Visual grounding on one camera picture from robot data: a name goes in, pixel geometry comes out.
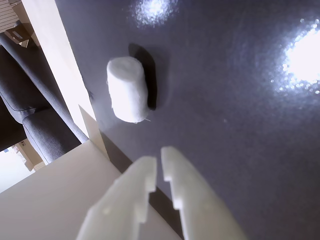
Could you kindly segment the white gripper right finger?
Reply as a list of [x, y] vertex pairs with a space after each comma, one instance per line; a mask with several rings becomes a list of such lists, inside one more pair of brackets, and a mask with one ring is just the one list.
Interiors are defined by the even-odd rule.
[[161, 148], [164, 181], [170, 184], [173, 208], [179, 211], [186, 240], [245, 240], [225, 203], [176, 148]]

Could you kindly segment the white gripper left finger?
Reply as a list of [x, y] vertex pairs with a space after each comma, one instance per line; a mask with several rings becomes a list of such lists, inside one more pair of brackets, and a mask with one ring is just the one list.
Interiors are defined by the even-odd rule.
[[136, 240], [155, 192], [157, 159], [143, 156], [119, 176], [87, 212], [79, 240]]

